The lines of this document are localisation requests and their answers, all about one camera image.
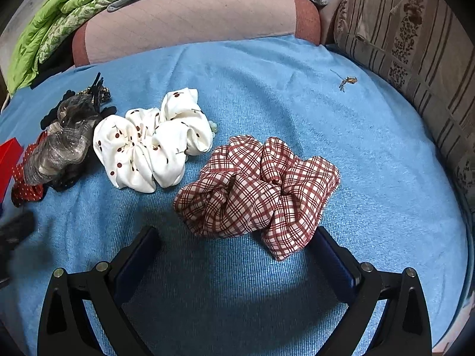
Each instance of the pink cushion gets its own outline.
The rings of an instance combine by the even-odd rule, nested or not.
[[[76,66],[192,42],[295,34],[318,45],[320,18],[309,0],[139,0],[103,11],[75,34]]]

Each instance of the blue fabric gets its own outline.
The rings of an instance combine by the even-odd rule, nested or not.
[[[158,106],[167,91],[197,88],[201,108],[219,126],[216,146],[236,134],[261,141],[278,136],[302,158],[330,160],[340,170],[341,185],[321,224],[358,261],[384,271],[415,268],[433,343],[439,340],[466,275],[466,227],[421,119],[389,84],[292,36],[177,46],[68,71],[34,90],[19,90],[0,117],[0,141],[15,136],[23,146],[34,142],[41,118],[63,93],[84,89],[98,71],[119,115]],[[341,92],[337,74],[358,82]],[[181,185],[197,178],[208,157],[189,160]],[[110,260],[151,224],[163,249],[124,311],[153,353],[315,355],[346,306],[337,302],[310,253],[279,263],[258,236],[195,238],[172,209],[178,189],[151,195],[117,190],[98,165],[70,190],[49,190],[42,202],[28,205],[37,230],[16,250],[13,284],[0,291],[0,318],[25,351],[36,354],[51,272],[59,266],[85,271]],[[8,199],[3,207],[5,221],[14,211]],[[368,346],[382,308],[356,354]]]

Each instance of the red box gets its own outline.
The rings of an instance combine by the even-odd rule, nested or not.
[[[0,146],[0,203],[3,202],[13,168],[17,165],[22,152],[23,147],[16,138],[7,140]]]

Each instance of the metal screw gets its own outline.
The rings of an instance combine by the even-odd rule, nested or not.
[[[64,274],[64,270],[63,270],[62,268],[57,268],[57,269],[53,272],[53,276],[55,276],[56,278],[61,277],[63,274]]]
[[[406,269],[406,274],[409,276],[409,277],[416,277],[416,271],[412,268],[407,268]]]
[[[103,262],[98,263],[96,265],[96,270],[97,271],[105,271],[105,270],[107,270],[108,267],[109,267],[109,264],[103,261]]]
[[[370,263],[362,263],[361,268],[363,269],[363,271],[367,271],[368,273],[374,270],[374,266],[371,265]]]

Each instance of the green leaf patterned fabric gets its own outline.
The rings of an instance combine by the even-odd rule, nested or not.
[[[11,95],[27,87],[37,68],[68,35],[117,0],[45,0],[42,8],[20,35],[13,50],[7,76]]]

